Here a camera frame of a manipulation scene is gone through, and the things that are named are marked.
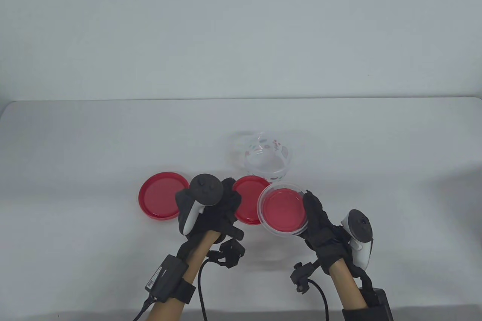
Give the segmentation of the person's left hand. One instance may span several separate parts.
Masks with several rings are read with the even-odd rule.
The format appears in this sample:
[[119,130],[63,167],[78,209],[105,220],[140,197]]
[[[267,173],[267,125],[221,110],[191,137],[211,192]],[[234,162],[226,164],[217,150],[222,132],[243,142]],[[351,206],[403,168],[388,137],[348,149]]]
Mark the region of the person's left hand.
[[219,233],[214,244],[224,242],[226,237],[237,241],[243,240],[244,232],[234,226],[237,221],[235,213],[242,201],[241,195],[233,190],[235,182],[234,178],[222,180],[222,198],[216,205],[206,207],[198,216],[193,229],[186,236],[188,240],[196,237],[202,239],[208,231]]

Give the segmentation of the person's right hand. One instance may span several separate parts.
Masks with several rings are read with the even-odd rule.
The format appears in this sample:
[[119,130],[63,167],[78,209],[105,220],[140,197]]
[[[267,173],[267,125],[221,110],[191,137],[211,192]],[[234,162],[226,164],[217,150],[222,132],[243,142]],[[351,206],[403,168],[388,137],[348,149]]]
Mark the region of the person's right hand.
[[351,268],[349,238],[343,227],[335,226],[330,221],[322,203],[312,192],[307,190],[302,200],[307,216],[307,228],[300,237],[315,251],[324,273],[328,275],[331,266],[339,260],[344,260],[346,266]]

